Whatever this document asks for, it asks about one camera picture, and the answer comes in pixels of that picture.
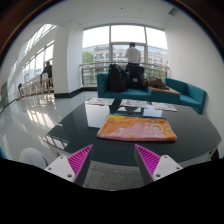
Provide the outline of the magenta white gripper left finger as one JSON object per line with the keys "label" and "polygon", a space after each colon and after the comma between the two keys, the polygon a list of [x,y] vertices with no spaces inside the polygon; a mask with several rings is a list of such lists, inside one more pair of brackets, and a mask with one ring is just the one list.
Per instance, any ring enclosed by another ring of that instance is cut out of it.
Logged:
{"label": "magenta white gripper left finger", "polygon": [[69,156],[59,156],[45,168],[45,171],[82,186],[92,160],[92,154],[93,145],[86,146]]}

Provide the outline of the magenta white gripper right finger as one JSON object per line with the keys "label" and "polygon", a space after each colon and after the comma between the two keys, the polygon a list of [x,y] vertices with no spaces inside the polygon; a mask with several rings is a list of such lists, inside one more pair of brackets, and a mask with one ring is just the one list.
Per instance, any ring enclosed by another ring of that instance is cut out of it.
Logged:
{"label": "magenta white gripper right finger", "polygon": [[140,145],[134,146],[134,155],[145,185],[182,169],[170,156],[159,156]]}

